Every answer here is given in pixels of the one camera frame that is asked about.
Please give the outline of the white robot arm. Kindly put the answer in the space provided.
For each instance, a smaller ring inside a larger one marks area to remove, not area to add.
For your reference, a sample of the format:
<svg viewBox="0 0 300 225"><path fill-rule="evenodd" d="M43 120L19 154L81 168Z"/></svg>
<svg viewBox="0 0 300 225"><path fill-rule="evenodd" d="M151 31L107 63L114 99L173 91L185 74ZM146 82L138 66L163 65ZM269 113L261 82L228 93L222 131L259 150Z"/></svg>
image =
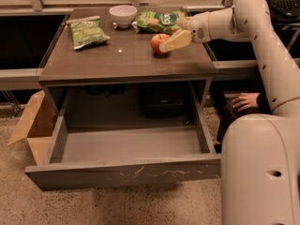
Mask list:
<svg viewBox="0 0 300 225"><path fill-rule="evenodd" d="M248 41L263 86L260 112L235 119L221 150L222 225L300 225L300 68L265 0L180 18L163 52L213 39Z"/></svg>

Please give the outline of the person's hand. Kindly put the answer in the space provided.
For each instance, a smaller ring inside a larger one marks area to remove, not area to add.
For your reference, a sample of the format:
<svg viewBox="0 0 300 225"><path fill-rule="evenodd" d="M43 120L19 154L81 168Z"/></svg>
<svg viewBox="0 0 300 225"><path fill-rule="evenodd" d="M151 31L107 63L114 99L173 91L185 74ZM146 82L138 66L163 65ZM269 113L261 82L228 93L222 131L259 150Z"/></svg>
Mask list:
<svg viewBox="0 0 300 225"><path fill-rule="evenodd" d="M232 100L232 106L239 112L250 108L257 108L258 96L259 93L241 93L238 97Z"/></svg>

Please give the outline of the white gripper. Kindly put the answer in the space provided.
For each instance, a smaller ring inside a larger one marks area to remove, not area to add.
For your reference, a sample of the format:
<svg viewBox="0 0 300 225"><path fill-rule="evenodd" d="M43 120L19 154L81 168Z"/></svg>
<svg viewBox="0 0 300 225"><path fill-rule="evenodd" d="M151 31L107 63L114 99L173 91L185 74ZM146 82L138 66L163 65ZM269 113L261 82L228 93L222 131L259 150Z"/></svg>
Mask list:
<svg viewBox="0 0 300 225"><path fill-rule="evenodd" d="M204 43L211 40L209 35L210 13L204 12L192 17L181 17L176 20L177 24L184 30L176 31L159 45L162 53L186 47L191 40L196 43Z"/></svg>

